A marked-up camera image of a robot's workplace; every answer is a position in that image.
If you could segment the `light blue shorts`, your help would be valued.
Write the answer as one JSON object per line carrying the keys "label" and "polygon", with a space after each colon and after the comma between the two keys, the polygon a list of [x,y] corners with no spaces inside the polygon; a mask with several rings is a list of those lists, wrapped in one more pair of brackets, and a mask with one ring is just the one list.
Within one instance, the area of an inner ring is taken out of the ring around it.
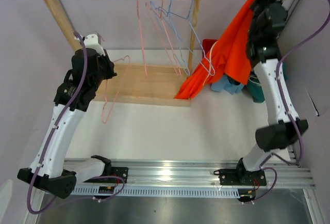
{"label": "light blue shorts", "polygon": [[244,84],[241,84],[231,77],[223,74],[222,77],[215,83],[211,84],[211,90],[214,92],[227,91],[230,94],[238,94],[244,87]]}

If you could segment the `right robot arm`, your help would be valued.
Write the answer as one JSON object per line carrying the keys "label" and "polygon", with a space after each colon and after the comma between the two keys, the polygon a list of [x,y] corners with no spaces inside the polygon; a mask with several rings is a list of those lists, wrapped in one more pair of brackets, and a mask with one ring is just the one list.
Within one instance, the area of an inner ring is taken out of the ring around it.
{"label": "right robot arm", "polygon": [[285,84],[277,37],[285,27],[287,11],[283,0],[254,0],[247,35],[246,55],[266,101],[268,126],[255,132],[256,145],[236,166],[240,185],[253,185],[264,173],[262,165],[279,151],[294,144],[308,129],[294,109]]}

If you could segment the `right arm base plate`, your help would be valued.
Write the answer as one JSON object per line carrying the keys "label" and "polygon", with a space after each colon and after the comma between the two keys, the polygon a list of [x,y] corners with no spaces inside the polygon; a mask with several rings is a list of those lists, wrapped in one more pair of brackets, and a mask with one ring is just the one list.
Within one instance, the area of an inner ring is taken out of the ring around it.
{"label": "right arm base plate", "polygon": [[259,186],[266,186],[266,176],[262,170],[239,171],[238,169],[219,169],[213,172],[219,177],[220,184],[224,186],[254,186],[257,181]]}

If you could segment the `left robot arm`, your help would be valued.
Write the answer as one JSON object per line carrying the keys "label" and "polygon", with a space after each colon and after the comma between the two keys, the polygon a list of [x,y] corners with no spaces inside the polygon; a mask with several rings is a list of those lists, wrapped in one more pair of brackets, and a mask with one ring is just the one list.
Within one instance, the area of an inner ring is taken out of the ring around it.
{"label": "left robot arm", "polygon": [[51,140],[45,139],[46,153],[39,151],[28,168],[18,171],[17,178],[58,198],[67,198],[78,183],[105,183],[111,179],[111,160],[94,155],[72,171],[64,169],[64,159],[80,120],[95,98],[101,82],[111,79],[114,63],[104,49],[79,49],[72,57],[72,68],[66,73],[54,98]]}

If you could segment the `orange shorts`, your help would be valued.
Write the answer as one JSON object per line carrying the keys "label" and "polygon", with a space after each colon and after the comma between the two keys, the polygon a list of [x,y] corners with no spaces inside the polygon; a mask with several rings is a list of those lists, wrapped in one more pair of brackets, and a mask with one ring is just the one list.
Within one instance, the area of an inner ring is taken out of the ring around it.
{"label": "orange shorts", "polygon": [[252,69],[245,49],[253,11],[254,0],[247,0],[212,50],[202,59],[192,75],[181,85],[176,99],[192,99],[207,84],[217,82],[224,74],[241,84],[247,84]]}

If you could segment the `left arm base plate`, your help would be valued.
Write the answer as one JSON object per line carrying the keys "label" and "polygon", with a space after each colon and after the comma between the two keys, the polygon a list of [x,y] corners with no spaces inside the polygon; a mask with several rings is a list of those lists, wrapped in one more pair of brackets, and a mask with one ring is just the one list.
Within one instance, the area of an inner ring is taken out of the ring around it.
{"label": "left arm base plate", "polygon": [[[127,183],[128,171],[128,167],[112,167],[110,175],[121,177]],[[119,179],[109,179],[108,182],[121,184]]]}

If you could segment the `teal shorts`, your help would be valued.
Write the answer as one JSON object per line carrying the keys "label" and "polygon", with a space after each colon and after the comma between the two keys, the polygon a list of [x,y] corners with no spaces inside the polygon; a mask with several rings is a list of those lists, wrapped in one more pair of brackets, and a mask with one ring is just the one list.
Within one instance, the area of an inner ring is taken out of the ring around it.
{"label": "teal shorts", "polygon": [[277,59],[268,59],[266,62],[258,62],[251,68],[246,87],[255,103],[269,100],[277,103],[282,100],[278,82],[283,94],[286,94],[286,79],[283,63]]}

